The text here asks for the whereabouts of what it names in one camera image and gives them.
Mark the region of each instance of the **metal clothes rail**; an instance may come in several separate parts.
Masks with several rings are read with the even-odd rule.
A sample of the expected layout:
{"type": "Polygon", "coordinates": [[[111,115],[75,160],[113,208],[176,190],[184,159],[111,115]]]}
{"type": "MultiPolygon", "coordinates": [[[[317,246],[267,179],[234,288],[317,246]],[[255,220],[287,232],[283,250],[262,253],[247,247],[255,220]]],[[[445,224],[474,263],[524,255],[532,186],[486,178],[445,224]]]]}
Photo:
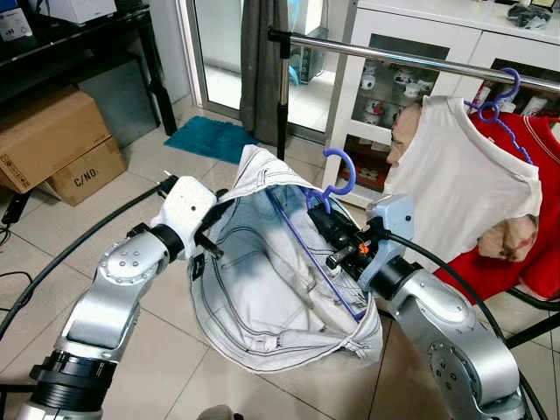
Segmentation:
{"type": "MultiPolygon", "coordinates": [[[[364,57],[370,60],[388,61],[390,63],[436,70],[439,72],[471,76],[486,81],[498,81],[499,83],[514,84],[514,76],[501,70],[471,66],[468,64],[445,61],[443,59],[431,59],[419,55],[404,54],[369,48],[359,45],[344,44],[342,42],[328,41],[325,39],[311,38],[286,31],[269,30],[269,40],[280,44],[280,57],[282,58],[282,81],[280,87],[280,98],[278,101],[278,158],[284,160],[284,149],[286,145],[286,129],[288,126],[288,61],[291,46],[307,46],[334,53],[364,57]]],[[[520,86],[542,92],[550,92],[560,95],[560,83],[550,80],[537,79],[535,77],[521,76],[520,86]]]]}

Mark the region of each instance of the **white cabinet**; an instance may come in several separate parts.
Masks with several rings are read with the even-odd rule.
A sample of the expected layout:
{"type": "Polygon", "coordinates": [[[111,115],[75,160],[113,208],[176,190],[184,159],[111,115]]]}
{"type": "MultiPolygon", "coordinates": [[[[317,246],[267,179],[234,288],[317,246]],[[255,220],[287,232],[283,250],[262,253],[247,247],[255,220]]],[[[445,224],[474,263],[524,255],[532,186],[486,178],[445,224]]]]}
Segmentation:
{"type": "MultiPolygon", "coordinates": [[[[549,29],[526,31],[505,19],[507,9],[501,4],[466,0],[361,0],[351,38],[346,41],[480,67],[513,67],[523,75],[560,81],[558,15],[552,18],[549,29]]],[[[340,94],[332,106],[332,134],[327,147],[350,154],[358,180],[353,191],[341,199],[364,207],[382,191],[389,170],[384,159],[399,109],[420,102],[423,95],[456,95],[472,100],[483,80],[352,56],[343,67],[337,73],[335,90],[340,94]],[[425,90],[416,95],[417,86],[404,83],[411,81],[425,90]]],[[[492,83],[485,86],[491,90],[488,99],[504,88],[492,83]]],[[[548,101],[553,114],[560,114],[560,98],[527,89],[516,96],[515,112],[521,113],[536,95],[548,101]]],[[[322,187],[342,186],[345,176],[347,171],[340,167],[340,159],[329,157],[322,187]]]]}
{"type": "MultiPolygon", "coordinates": [[[[358,9],[350,42],[358,46],[466,63],[480,34],[480,30],[455,24],[358,9]]],[[[417,71],[411,67],[397,67],[375,61],[366,62],[360,57],[347,58],[328,144],[328,147],[346,148],[358,169],[358,185],[343,200],[364,207],[375,197],[375,190],[380,191],[381,168],[378,165],[366,167],[360,158],[371,154],[372,160],[377,156],[377,163],[384,166],[383,145],[386,148],[390,145],[391,127],[399,110],[414,101],[420,101],[424,93],[449,94],[455,90],[459,80],[460,76],[455,74],[417,71]],[[372,77],[364,77],[362,83],[364,72],[370,73],[372,77]],[[405,81],[420,82],[427,90],[417,94],[405,92],[405,81]],[[377,150],[371,151],[371,142],[374,142],[377,150]]],[[[344,184],[345,173],[339,172],[340,160],[336,157],[329,158],[323,188],[344,184]]]]}
{"type": "MultiPolygon", "coordinates": [[[[469,64],[494,69],[511,67],[525,76],[560,81],[560,47],[533,39],[484,31],[469,64]]],[[[471,100],[482,83],[483,80],[462,77],[454,95],[471,100]]],[[[501,89],[501,86],[496,83],[486,82],[485,85],[491,88],[490,98],[501,89]]],[[[560,98],[553,94],[538,93],[524,88],[521,88],[515,97],[514,112],[522,113],[534,96],[547,101],[546,106],[552,115],[557,116],[560,112],[560,98]]]]}

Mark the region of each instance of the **white wall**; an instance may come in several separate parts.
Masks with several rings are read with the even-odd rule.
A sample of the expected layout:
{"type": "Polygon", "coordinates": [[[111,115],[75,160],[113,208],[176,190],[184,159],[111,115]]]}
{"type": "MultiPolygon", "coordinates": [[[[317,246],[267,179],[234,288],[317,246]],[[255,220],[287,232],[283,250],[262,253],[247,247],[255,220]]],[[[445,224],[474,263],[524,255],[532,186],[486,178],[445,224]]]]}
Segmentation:
{"type": "Polygon", "coordinates": [[[175,2],[170,0],[144,0],[144,2],[150,4],[157,49],[164,68],[165,85],[171,102],[174,103],[191,93],[175,2]]]}
{"type": "MultiPolygon", "coordinates": [[[[344,32],[344,23],[347,21],[347,11],[350,0],[329,0],[329,39],[331,41],[341,41],[344,32]]],[[[339,62],[339,55],[336,52],[326,54],[325,70],[336,72],[339,62]]]]}

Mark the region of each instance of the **doorway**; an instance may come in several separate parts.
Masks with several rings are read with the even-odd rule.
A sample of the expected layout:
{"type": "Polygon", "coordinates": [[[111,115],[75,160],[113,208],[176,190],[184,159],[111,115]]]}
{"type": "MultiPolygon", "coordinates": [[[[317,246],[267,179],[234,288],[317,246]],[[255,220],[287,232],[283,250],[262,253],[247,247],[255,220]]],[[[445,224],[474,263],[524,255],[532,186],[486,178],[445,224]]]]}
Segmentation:
{"type": "MultiPolygon", "coordinates": [[[[190,65],[197,103],[239,118],[243,0],[183,0],[192,40],[190,65]]],[[[348,2],[286,0],[294,32],[341,40],[348,2]]],[[[293,46],[290,54],[289,127],[292,135],[326,141],[338,54],[293,46]]]]}

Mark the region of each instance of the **dark curtain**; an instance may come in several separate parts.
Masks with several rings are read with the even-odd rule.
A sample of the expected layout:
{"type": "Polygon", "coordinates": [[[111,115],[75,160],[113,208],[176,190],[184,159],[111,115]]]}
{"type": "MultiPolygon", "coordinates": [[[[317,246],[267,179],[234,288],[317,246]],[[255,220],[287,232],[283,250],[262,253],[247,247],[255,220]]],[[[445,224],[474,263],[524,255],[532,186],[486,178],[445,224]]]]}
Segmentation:
{"type": "Polygon", "coordinates": [[[269,26],[288,30],[288,0],[245,0],[241,21],[243,127],[260,142],[277,144],[280,45],[268,40],[269,26]]]}

